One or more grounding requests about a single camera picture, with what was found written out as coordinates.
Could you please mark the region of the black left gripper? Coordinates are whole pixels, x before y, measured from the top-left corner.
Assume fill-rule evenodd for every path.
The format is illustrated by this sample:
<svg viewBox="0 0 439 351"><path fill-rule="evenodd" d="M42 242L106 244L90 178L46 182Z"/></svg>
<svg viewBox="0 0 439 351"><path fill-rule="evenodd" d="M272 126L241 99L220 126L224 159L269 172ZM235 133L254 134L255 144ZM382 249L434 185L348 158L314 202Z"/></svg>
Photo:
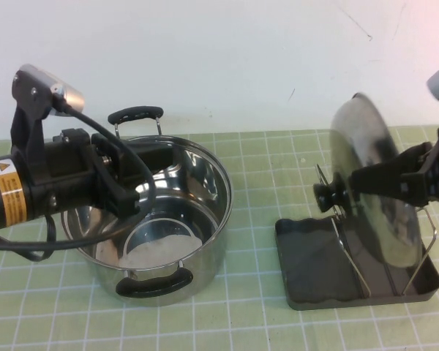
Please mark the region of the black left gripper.
<svg viewBox="0 0 439 351"><path fill-rule="evenodd" d="M152 173L174 165L172 145L130 141L126 145ZM126 151L101 134L66 129L45 143L36 135L26 146L28 218L56 214L81 206L111 212L119 219L138 213L138 193L124 186Z"/></svg>

